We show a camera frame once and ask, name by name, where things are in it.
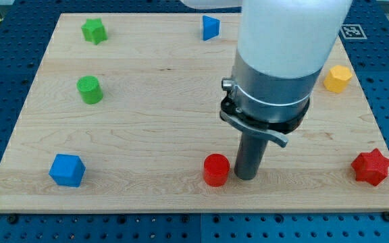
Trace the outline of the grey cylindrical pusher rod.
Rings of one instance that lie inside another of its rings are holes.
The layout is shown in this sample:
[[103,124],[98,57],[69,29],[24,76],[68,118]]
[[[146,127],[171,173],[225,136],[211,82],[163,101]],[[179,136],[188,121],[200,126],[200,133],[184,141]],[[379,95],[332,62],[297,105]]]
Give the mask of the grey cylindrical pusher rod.
[[242,180],[252,180],[258,172],[267,141],[242,133],[234,173]]

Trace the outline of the silver clamp flange mount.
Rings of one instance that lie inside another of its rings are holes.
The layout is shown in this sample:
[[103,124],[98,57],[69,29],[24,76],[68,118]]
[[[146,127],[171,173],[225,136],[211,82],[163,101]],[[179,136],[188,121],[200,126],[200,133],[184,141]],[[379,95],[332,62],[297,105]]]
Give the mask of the silver clamp flange mount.
[[232,75],[222,79],[226,96],[219,115],[244,135],[285,147],[286,135],[298,128],[309,108],[318,76],[318,71],[297,78],[270,76],[237,53]]

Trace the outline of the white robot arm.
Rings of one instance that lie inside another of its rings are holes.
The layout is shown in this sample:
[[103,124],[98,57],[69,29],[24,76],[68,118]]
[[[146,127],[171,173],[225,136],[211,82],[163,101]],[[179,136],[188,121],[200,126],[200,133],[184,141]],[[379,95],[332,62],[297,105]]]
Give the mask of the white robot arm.
[[241,132],[234,166],[253,179],[268,142],[286,146],[347,16],[349,0],[184,0],[193,9],[239,7],[240,27],[220,117]]

